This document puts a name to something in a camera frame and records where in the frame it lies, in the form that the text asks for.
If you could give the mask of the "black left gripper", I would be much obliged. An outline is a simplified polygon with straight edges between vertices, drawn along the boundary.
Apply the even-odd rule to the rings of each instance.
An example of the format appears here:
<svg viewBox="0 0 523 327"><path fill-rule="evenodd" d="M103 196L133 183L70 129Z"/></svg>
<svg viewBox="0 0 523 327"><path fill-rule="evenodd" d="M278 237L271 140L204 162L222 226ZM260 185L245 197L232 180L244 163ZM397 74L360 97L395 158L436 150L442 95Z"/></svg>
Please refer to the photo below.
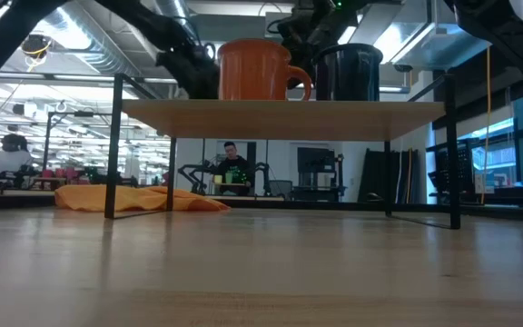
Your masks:
<svg viewBox="0 0 523 327"><path fill-rule="evenodd" d="M163 66L185 90L190 99L217 99L220 68L200 45L173 47L157 54L156 65Z"/></svg>

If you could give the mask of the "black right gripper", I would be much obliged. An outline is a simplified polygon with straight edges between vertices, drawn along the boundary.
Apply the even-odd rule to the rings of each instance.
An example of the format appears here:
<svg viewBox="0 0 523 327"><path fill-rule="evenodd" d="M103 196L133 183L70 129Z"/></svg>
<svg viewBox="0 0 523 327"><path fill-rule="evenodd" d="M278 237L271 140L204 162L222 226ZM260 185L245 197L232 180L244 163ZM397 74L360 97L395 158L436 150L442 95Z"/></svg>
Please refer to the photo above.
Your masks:
<svg viewBox="0 0 523 327"><path fill-rule="evenodd" d="M312 9L295 6L290 17L277 23L281 45L291 54L290 65L301 68L314 82L312 60L357 24L359 11L359 2L313 2Z"/></svg>

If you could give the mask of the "black ceramic mug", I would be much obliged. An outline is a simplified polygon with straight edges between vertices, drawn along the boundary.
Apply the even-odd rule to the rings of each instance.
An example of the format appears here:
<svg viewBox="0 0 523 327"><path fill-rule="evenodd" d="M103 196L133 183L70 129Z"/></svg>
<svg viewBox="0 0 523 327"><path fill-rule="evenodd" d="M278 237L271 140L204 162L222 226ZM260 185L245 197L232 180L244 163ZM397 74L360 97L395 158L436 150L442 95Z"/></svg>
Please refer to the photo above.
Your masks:
<svg viewBox="0 0 523 327"><path fill-rule="evenodd" d="M382 59L382 52L373 45L324 49L312 59L316 100L378 102Z"/></svg>

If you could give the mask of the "orange ceramic mug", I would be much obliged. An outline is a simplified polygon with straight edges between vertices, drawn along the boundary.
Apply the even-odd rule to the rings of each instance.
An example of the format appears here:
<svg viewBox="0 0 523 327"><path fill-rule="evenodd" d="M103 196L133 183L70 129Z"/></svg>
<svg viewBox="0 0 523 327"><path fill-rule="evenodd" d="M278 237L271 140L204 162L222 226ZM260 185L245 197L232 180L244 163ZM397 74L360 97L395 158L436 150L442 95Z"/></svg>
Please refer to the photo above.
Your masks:
<svg viewBox="0 0 523 327"><path fill-rule="evenodd" d="M218 50L219 99L223 101L285 101L291 79L304 88L302 101L311 98L312 81L301 68L290 65L284 46L262 39L240 39Z"/></svg>

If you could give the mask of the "person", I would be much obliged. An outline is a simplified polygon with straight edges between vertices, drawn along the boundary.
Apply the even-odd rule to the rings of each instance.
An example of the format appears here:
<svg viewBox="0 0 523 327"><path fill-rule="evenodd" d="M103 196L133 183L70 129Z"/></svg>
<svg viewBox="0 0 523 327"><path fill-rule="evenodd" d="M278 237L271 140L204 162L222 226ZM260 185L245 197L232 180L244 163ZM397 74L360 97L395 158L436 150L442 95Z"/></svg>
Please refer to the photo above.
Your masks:
<svg viewBox="0 0 523 327"><path fill-rule="evenodd" d="M3 138L0 151L0 173L18 172L24 165L30 165L33 157L27 149L27 140L18 134Z"/></svg>
<svg viewBox="0 0 523 327"><path fill-rule="evenodd" d="M253 174L250 163L238 155L234 142L225 142L226 158L218 165L216 174L222 176L221 194L247 196L252 188ZM232 173L232 183L225 182L225 174Z"/></svg>

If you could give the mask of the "orange cloth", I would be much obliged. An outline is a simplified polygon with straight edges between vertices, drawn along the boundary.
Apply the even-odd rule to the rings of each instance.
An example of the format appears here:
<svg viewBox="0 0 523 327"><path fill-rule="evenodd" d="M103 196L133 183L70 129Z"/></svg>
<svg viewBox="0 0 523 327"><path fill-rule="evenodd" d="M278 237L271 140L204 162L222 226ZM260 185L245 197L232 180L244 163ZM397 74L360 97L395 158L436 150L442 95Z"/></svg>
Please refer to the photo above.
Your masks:
<svg viewBox="0 0 523 327"><path fill-rule="evenodd" d="M132 188L116 187L116 212L160 211L166 208L168 189L166 186ZM103 212L105 209L106 186L103 184L65 185L54 191L55 204L63 209L86 212ZM190 193L173 190L173 210L183 212L220 212L229 210L224 203Z"/></svg>

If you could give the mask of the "black leaning panels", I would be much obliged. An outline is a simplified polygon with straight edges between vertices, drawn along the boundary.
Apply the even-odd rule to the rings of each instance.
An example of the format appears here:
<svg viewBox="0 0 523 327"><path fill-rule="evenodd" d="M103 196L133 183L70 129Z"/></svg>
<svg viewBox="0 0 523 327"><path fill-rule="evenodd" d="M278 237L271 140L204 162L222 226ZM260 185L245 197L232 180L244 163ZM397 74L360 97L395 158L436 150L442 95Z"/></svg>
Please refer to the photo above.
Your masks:
<svg viewBox="0 0 523 327"><path fill-rule="evenodd" d="M382 201L386 194L385 186L386 155L383 151L367 149L364 156L359 203ZM394 187L391 194L396 203L417 203L419 195L419 152L392 151L390 158L391 178Z"/></svg>

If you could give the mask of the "wooden shelf with black frame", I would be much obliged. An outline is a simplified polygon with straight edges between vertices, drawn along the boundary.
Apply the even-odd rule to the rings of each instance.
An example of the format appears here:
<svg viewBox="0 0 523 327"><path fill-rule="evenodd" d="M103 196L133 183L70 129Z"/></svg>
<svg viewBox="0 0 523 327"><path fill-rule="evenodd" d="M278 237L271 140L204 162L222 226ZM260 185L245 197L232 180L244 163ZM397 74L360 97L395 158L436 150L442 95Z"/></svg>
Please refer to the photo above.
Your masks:
<svg viewBox="0 0 523 327"><path fill-rule="evenodd" d="M391 140L444 116L449 158L449 225L461 225L458 181L457 108L454 81L444 74L406 102L288 102L158 100L148 91L138 101L122 98L123 86L141 86L126 74L113 78L113 109L109 143L104 216L115 217L116 172L121 115L144 121L179 138L265 140L333 140L382 142Z"/></svg>

